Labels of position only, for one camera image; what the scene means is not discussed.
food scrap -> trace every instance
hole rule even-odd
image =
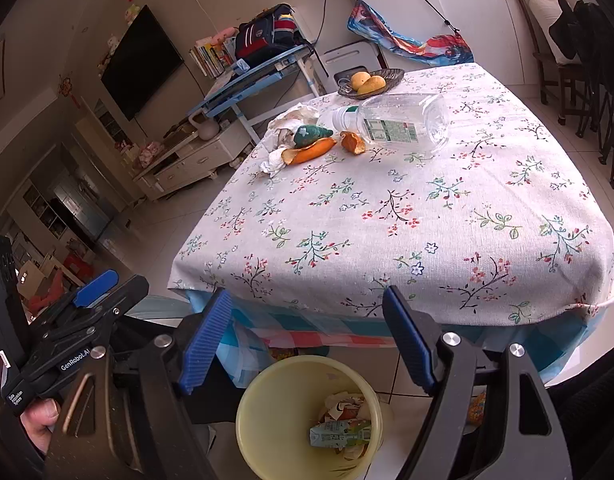
[[[315,447],[334,448],[346,460],[364,455],[371,438],[372,421],[365,397],[340,392],[325,399],[320,423],[309,430],[309,442]]]
[[[283,150],[281,156],[285,164],[300,164],[324,155],[334,147],[335,143],[331,137],[324,137],[306,148]]]
[[[365,141],[363,140],[363,137],[358,135],[356,132],[341,132],[340,137],[342,147],[348,150],[348,152],[353,153],[354,155],[365,153]]]

floral tablecloth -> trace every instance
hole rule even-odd
[[[437,322],[537,323],[614,300],[614,235],[540,121],[476,64],[405,74],[392,93],[440,92],[450,141],[327,155],[274,178],[259,144],[173,262],[170,288],[224,286],[244,300],[381,318],[397,285]],[[337,94],[321,111],[357,104]]]

orange peel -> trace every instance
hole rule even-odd
[[[333,148],[335,144],[336,141],[334,139],[325,137],[324,139],[318,139],[315,143],[305,148],[284,150],[280,156],[285,164],[300,164],[324,155]]]
[[[365,150],[367,149],[365,141],[363,140],[363,137],[357,133],[341,132],[340,137],[342,147],[348,150],[348,152],[353,153],[354,155],[365,153]]]

tv stand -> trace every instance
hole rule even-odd
[[[210,140],[200,140],[197,132],[164,140],[165,150],[147,168],[133,177],[151,201],[181,187],[212,176],[216,168],[238,157],[251,142],[240,121],[232,122]]]

plastic water bottle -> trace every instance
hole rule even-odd
[[[325,112],[319,124],[356,132],[367,142],[411,144],[418,153],[435,153],[449,139],[449,118],[441,94],[382,94]]]

